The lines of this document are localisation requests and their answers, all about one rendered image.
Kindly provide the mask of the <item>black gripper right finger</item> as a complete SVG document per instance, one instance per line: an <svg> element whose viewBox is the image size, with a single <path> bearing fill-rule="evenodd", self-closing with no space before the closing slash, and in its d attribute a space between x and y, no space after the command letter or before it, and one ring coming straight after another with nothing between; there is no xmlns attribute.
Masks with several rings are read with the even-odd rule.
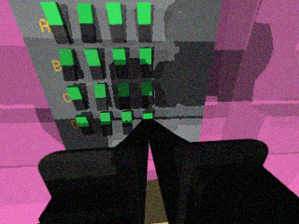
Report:
<svg viewBox="0 0 299 224"><path fill-rule="evenodd" d="M159 181L168 224L183 224L192 168L199 165L258 162L268 154L265 142L232 139L189 142L148 119L149 146Z"/></svg>

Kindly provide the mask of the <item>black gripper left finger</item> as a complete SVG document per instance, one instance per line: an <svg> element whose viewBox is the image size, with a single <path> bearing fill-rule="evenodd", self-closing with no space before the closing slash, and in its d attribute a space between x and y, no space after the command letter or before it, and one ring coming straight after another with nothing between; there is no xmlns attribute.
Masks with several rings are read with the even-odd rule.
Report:
<svg viewBox="0 0 299 224"><path fill-rule="evenodd" d="M58 190L125 185L131 214L144 224L149 157L149 123L142 119L115 147L58 150L47 154L38 171L52 197Z"/></svg>

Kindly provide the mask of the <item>grey switch panel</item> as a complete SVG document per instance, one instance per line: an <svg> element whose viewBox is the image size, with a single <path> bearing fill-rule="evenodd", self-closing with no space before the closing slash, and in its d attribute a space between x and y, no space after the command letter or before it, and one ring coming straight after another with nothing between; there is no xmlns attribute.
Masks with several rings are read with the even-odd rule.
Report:
<svg viewBox="0 0 299 224"><path fill-rule="evenodd" d="M222 0L7 0L64 149L142 119L199 142Z"/></svg>

